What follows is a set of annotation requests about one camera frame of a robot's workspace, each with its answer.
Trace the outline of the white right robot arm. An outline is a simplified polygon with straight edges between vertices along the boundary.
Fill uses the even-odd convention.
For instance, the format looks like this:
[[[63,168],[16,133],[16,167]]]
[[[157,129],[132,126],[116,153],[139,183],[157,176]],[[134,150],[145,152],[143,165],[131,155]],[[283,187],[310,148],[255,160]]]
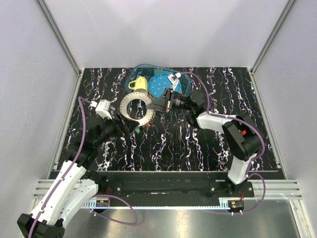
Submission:
[[[167,88],[162,96],[152,100],[146,108],[166,113],[173,108],[186,110],[188,124],[197,129],[212,130],[223,135],[233,155],[225,191],[234,197],[243,190],[242,183],[248,178],[251,161],[262,155],[265,149],[264,140],[249,114],[231,116],[211,113],[205,109],[206,102],[201,91],[193,90],[185,97]]]

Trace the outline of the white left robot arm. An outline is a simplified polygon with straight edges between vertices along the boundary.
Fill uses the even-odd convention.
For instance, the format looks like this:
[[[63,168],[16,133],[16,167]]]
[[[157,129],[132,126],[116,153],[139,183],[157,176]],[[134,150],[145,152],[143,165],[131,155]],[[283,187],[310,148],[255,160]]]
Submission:
[[[61,238],[67,225],[83,207],[99,215],[118,199],[107,185],[107,178],[89,169],[99,147],[113,137],[130,135],[139,123],[117,114],[89,130],[83,129],[77,152],[64,161],[58,176],[29,214],[21,214],[18,227],[25,238]]]

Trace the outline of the silver metal key disc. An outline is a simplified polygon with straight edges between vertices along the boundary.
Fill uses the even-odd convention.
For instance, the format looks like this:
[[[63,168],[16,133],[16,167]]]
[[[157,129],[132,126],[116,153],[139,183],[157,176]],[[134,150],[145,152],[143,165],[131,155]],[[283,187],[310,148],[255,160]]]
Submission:
[[[120,113],[127,119],[134,120],[143,126],[150,123],[155,117],[155,111],[147,109],[146,106],[151,99],[140,92],[129,93],[123,97],[119,109]]]

